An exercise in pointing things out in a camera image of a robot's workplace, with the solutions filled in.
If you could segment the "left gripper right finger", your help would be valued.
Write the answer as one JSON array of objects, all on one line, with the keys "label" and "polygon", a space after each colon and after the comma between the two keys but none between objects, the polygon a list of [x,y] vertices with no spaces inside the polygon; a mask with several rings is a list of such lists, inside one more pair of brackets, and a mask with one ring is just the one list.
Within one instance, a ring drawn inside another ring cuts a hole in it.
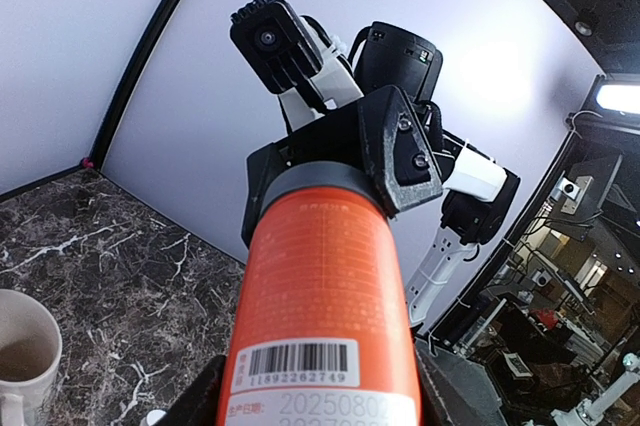
[{"label": "left gripper right finger", "polygon": [[500,396],[485,368],[439,350],[417,349],[425,422],[431,425],[504,425]]}]

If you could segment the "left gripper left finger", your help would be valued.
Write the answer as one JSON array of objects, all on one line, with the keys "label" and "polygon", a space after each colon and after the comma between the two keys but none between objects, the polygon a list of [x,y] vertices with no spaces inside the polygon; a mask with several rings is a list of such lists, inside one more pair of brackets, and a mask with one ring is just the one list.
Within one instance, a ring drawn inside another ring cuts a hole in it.
[{"label": "left gripper left finger", "polygon": [[162,418],[162,426],[214,425],[222,389],[225,355],[211,359]]}]

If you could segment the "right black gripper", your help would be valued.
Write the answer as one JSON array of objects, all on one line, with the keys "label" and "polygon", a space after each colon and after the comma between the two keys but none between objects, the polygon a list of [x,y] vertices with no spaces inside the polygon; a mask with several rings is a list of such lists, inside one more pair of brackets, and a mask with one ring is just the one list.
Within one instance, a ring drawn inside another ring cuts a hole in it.
[{"label": "right black gripper", "polygon": [[271,184],[288,169],[336,163],[388,218],[443,195],[439,166],[406,93],[384,86],[269,143],[246,161],[248,196],[241,238],[249,245],[266,208]]}]

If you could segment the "orange pill bottle grey cap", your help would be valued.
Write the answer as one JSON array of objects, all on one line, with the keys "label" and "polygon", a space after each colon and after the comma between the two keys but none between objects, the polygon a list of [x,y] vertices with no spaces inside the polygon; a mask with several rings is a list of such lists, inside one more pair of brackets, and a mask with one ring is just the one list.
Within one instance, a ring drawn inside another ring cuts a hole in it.
[{"label": "orange pill bottle grey cap", "polygon": [[269,186],[216,421],[423,423],[394,239],[355,168],[304,164]]}]

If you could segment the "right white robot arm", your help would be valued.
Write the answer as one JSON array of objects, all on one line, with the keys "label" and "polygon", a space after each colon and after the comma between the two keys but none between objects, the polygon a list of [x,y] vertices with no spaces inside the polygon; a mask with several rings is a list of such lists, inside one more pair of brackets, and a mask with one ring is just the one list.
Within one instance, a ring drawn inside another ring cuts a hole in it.
[{"label": "right white robot arm", "polygon": [[397,26],[374,22],[351,50],[309,16],[234,23],[232,42],[278,98],[286,136],[252,153],[241,236],[250,241],[282,175],[308,163],[346,170],[384,216],[442,200],[438,235],[408,288],[413,329],[454,269],[496,235],[520,180],[444,130],[432,94],[441,52]]}]

